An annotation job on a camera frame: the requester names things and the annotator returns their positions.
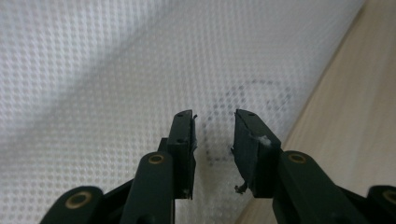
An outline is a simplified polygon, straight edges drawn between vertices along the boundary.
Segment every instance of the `white pegboard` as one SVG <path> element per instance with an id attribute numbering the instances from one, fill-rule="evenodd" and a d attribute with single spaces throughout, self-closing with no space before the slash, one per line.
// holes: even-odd
<path id="1" fill-rule="evenodd" d="M 233 223 L 250 198 L 233 190 L 233 112 L 284 140 L 361 3 L 1 1 L 1 223 L 133 178 L 185 109 L 199 116 L 197 168 L 177 223 Z"/>

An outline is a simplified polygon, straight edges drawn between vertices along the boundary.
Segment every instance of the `wooden surface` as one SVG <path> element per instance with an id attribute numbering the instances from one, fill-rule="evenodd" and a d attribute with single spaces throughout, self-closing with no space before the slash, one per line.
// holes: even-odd
<path id="1" fill-rule="evenodd" d="M 284 149 L 360 195 L 396 186 L 396 0 L 365 3 Z M 236 223 L 276 223 L 271 202 L 251 200 Z"/>

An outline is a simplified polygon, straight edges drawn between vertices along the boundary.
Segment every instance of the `screw hole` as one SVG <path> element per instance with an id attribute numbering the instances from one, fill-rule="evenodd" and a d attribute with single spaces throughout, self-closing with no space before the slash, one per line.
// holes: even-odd
<path id="1" fill-rule="evenodd" d="M 68 209 L 77 209 L 85 204 L 87 204 L 92 198 L 92 195 L 88 191 L 81 191 L 72 195 L 70 198 L 67 199 L 65 206 Z"/>
<path id="2" fill-rule="evenodd" d="M 396 204 L 396 191 L 393 191 L 393 190 L 390 190 L 390 189 L 385 190 L 382 193 L 382 196 L 384 196 L 384 198 L 386 200 L 388 200 L 388 202 Z"/>
<path id="3" fill-rule="evenodd" d="M 290 154 L 289 160 L 294 161 L 295 163 L 306 163 L 306 158 L 300 154 Z"/>
<path id="4" fill-rule="evenodd" d="M 159 164 L 163 162 L 164 157 L 162 155 L 152 155 L 148 158 L 148 162 L 151 164 Z"/>

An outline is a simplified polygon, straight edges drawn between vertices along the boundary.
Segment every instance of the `dotted white board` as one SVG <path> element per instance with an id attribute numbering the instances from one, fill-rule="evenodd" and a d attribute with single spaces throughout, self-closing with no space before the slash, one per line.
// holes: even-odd
<path id="1" fill-rule="evenodd" d="M 82 185 L 134 177 L 198 115 L 194 196 L 177 223 L 234 223 L 247 201 L 233 112 L 285 140 L 361 0 L 0 2 L 0 222 L 37 223 Z"/>

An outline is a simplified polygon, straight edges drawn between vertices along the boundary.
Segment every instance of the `wooden table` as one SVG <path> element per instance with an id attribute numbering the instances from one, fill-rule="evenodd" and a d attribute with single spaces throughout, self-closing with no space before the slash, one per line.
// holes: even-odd
<path id="1" fill-rule="evenodd" d="M 396 186 L 396 0 L 365 3 L 283 148 L 360 195 Z M 271 202 L 251 200 L 236 223 L 276 223 Z"/>

